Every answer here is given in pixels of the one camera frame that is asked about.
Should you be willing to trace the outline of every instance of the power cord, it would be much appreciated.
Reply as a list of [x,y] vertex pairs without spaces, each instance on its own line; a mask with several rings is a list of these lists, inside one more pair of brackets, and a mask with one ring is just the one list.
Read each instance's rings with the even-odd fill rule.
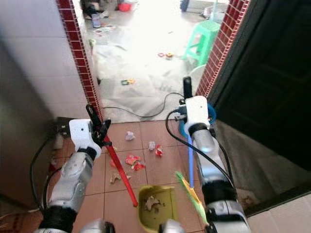
[[151,116],[141,116],[141,115],[138,115],[138,114],[133,113],[133,112],[131,112],[131,111],[128,111],[128,110],[126,110],[126,109],[124,109],[124,108],[119,108],[119,107],[103,107],[102,109],[116,108],[116,109],[124,110],[124,111],[126,111],[126,112],[128,112],[128,113],[130,113],[130,114],[133,114],[133,115],[135,115],[135,116],[137,116],[137,117],[141,117],[141,118],[155,117],[155,116],[157,116],[157,115],[159,115],[160,113],[163,112],[163,110],[164,110],[164,108],[165,108],[166,98],[167,98],[169,95],[172,95],[172,94],[176,94],[176,95],[180,95],[181,97],[184,97],[182,94],[177,93],[177,92],[171,92],[171,93],[167,94],[167,95],[165,96],[165,98],[164,98],[164,103],[163,103],[163,107],[162,107],[161,111],[158,112],[158,113],[156,113],[156,114],[153,114],[153,115],[151,115]]
[[181,138],[175,136],[172,131],[170,130],[169,128],[169,117],[171,114],[177,112],[177,110],[172,110],[170,111],[170,113],[166,116],[166,119],[165,119],[165,126],[166,126],[166,130],[168,131],[168,133],[173,137],[175,138],[177,141],[185,144],[186,146],[192,148],[195,152],[199,153],[200,155],[202,155],[204,158],[206,158],[208,161],[210,161],[215,167],[217,167],[221,173],[228,179],[228,181],[230,182],[231,186],[233,188],[235,188],[231,178],[228,176],[228,174],[226,173],[225,170],[223,170],[214,160],[212,160],[211,158],[209,158],[204,152],[202,152],[201,150],[199,150],[198,148],[194,147],[193,145],[189,144],[188,142],[182,140]]
[[47,205],[47,192],[48,192],[48,187],[49,187],[49,183],[52,179],[52,177],[59,172],[62,169],[62,167],[56,169],[51,175],[48,176],[47,180],[45,181],[44,184],[44,189],[43,189],[43,209],[47,209],[48,205]]
[[48,136],[45,141],[43,142],[43,144],[40,146],[40,148],[38,149],[38,151],[35,153],[31,164],[30,164],[30,170],[29,170],[29,175],[30,175],[30,185],[31,185],[31,190],[33,193],[33,197],[35,200],[35,203],[37,204],[39,210],[41,211],[41,213],[43,214],[44,208],[41,206],[39,198],[38,198],[38,194],[37,191],[35,189],[35,181],[34,181],[34,166],[35,166],[35,162],[39,156],[39,154],[41,153],[42,149],[46,146],[46,144],[52,139],[54,138],[54,135],[50,135]]
[[227,163],[227,168],[228,168],[228,174],[229,177],[234,185],[234,181],[233,181],[233,175],[232,175],[232,171],[231,171],[231,166],[230,166],[230,161],[229,161],[229,157],[227,155],[227,152],[225,151],[225,148],[222,146],[222,144],[220,144],[220,142],[217,140],[218,144],[219,144],[219,148],[222,150],[224,157],[225,157],[225,162]]

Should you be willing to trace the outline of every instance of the white wall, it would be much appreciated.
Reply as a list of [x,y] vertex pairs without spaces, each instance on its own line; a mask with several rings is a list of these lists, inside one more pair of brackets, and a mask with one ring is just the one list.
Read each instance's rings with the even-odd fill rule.
[[0,40],[55,117],[87,117],[56,0],[0,0]]
[[252,233],[311,233],[311,194],[248,219]]

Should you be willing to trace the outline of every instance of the red stick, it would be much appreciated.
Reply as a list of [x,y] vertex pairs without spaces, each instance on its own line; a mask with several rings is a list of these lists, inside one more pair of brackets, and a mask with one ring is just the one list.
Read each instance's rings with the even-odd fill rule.
[[[104,142],[110,142],[108,136],[105,137]],[[113,149],[113,146],[106,146],[106,148],[107,148],[107,150],[108,150],[108,152],[110,154],[110,157],[112,158],[113,162],[115,163],[115,165],[116,165],[116,167],[117,167],[117,169],[118,169],[118,171],[120,173],[121,179],[123,180],[123,182],[124,182],[124,184],[125,184],[125,186],[127,188],[127,191],[130,194],[130,197],[132,199],[132,202],[133,202],[134,206],[135,207],[138,206],[138,202],[136,200],[136,197],[135,197],[135,194],[133,192],[133,189],[132,189],[132,187],[131,187],[131,185],[130,185],[127,177],[126,177],[126,174],[125,174],[125,172],[123,170],[123,167],[122,167],[122,165],[120,163],[119,158],[117,157],[115,149]]]

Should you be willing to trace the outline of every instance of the electrical outlet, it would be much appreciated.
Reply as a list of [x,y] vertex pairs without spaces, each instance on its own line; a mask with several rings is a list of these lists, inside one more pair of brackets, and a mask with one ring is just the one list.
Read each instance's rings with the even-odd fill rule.
[[73,119],[74,118],[58,117],[56,120],[57,130],[65,138],[70,137],[69,121]]

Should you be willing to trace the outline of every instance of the bottle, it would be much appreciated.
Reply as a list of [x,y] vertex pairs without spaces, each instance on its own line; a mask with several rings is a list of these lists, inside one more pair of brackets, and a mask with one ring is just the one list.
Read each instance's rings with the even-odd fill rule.
[[101,22],[99,20],[99,15],[92,14],[92,24],[93,24],[94,28],[100,28],[101,27]]

